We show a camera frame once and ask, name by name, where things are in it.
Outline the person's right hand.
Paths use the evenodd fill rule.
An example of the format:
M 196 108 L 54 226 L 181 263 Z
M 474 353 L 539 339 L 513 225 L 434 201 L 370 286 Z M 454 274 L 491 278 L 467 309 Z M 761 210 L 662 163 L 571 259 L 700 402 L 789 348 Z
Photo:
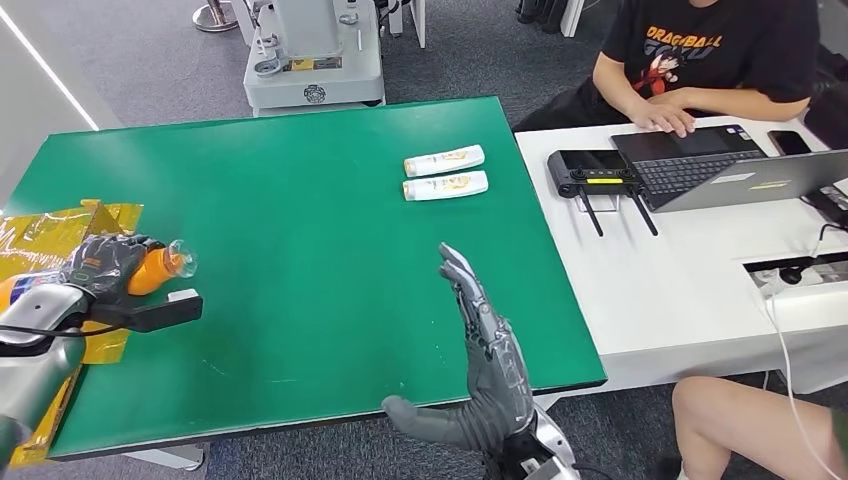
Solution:
M 639 100 L 624 110 L 624 115 L 643 130 L 674 133 L 685 138 L 695 130 L 695 119 L 683 109 Z

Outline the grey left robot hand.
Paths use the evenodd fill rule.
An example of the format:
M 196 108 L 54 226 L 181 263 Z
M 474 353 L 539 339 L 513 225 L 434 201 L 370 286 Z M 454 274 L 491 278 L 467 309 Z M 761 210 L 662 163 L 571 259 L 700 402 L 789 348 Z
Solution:
M 60 268 L 62 283 L 81 289 L 98 304 L 120 304 L 146 255 L 164 247 L 148 235 L 89 236 Z

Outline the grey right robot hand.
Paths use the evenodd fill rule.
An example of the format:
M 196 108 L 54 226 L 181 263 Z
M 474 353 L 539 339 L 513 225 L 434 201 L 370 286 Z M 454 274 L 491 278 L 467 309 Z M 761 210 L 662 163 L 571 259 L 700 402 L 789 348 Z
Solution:
M 381 406 L 400 432 L 418 440 L 496 452 L 533 419 L 526 364 L 509 322 L 493 308 L 469 261 L 446 243 L 439 253 L 439 272 L 451 283 L 464 323 L 469 399 L 440 410 L 391 395 Z

